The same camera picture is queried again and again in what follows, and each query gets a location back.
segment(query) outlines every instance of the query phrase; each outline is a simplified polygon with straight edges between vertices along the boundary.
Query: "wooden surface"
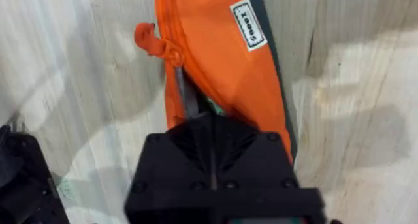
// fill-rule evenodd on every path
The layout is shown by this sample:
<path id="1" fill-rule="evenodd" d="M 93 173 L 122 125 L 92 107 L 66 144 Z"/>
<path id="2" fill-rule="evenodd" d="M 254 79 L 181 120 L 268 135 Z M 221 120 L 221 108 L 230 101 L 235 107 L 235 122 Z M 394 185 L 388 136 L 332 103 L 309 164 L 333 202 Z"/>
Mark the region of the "wooden surface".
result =
<path id="1" fill-rule="evenodd" d="M 297 174 L 345 223 L 418 218 L 418 0 L 266 0 Z M 0 122 L 24 122 L 72 223 L 125 223 L 161 62 L 135 47 L 153 0 L 0 0 Z"/>

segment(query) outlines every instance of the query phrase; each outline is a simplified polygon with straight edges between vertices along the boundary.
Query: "orange cord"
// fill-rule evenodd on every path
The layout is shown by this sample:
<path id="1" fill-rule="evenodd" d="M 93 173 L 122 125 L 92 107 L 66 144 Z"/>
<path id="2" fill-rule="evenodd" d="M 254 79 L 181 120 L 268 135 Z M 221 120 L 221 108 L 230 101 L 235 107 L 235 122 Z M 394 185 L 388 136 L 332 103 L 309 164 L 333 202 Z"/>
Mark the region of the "orange cord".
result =
<path id="1" fill-rule="evenodd" d="M 147 51 L 150 56 L 162 58 L 174 67 L 181 67 L 184 57 L 179 47 L 172 42 L 154 35 L 155 24 L 140 23 L 135 28 L 134 40 L 139 48 Z"/>

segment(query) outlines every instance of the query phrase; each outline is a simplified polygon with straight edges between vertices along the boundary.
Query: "black object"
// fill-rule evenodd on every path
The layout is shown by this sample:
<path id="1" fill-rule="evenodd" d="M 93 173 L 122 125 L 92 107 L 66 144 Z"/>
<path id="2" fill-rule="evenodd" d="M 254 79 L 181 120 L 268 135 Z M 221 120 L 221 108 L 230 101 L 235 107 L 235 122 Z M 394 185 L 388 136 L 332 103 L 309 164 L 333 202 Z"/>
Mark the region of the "black object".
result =
<path id="1" fill-rule="evenodd" d="M 0 223 L 69 224 L 37 140 L 0 128 Z"/>
<path id="2" fill-rule="evenodd" d="M 278 134 L 203 113 L 147 137 L 125 212 L 131 224 L 325 223 L 323 207 L 318 189 L 299 187 Z"/>

